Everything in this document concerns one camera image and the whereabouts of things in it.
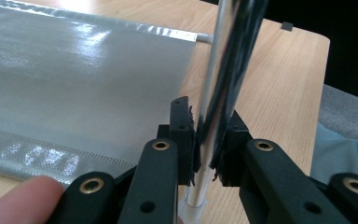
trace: clamp jaw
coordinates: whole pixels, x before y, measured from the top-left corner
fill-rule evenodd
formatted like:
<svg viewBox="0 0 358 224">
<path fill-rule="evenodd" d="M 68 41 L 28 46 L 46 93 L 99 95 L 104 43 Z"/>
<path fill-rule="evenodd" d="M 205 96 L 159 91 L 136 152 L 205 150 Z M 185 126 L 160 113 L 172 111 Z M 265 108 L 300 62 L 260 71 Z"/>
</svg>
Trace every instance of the clamp jaw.
<svg viewBox="0 0 358 224">
<path fill-rule="evenodd" d="M 187 98 L 171 110 L 137 167 L 117 178 L 82 175 L 48 223 L 176 223 L 177 186 L 192 183 L 198 149 Z M 223 187 L 240 188 L 251 223 L 358 223 L 358 175 L 334 175 L 328 186 L 311 179 L 277 144 L 253 139 L 237 113 L 211 167 Z"/>
</svg>

